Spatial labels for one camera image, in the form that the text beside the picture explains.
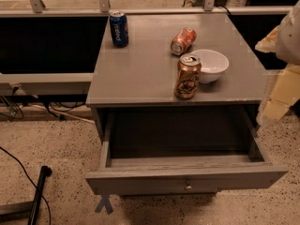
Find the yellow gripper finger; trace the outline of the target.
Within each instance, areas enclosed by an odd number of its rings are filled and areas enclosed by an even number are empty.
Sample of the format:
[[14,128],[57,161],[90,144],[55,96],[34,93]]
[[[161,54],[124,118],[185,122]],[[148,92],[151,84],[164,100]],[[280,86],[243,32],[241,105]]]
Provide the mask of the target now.
[[278,29],[279,26],[276,26],[266,37],[260,40],[255,45],[255,50],[262,53],[274,53],[278,40]]
[[267,80],[256,121],[262,127],[279,121],[300,99],[300,66],[289,64]]

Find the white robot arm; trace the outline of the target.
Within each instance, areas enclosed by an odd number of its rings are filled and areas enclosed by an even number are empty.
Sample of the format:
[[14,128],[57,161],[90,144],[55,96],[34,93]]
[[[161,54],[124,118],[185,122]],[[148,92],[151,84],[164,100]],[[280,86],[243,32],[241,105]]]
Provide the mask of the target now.
[[268,126],[280,120],[300,99],[300,9],[293,9],[265,38],[255,45],[255,50],[275,53],[287,66],[270,75],[256,120]]

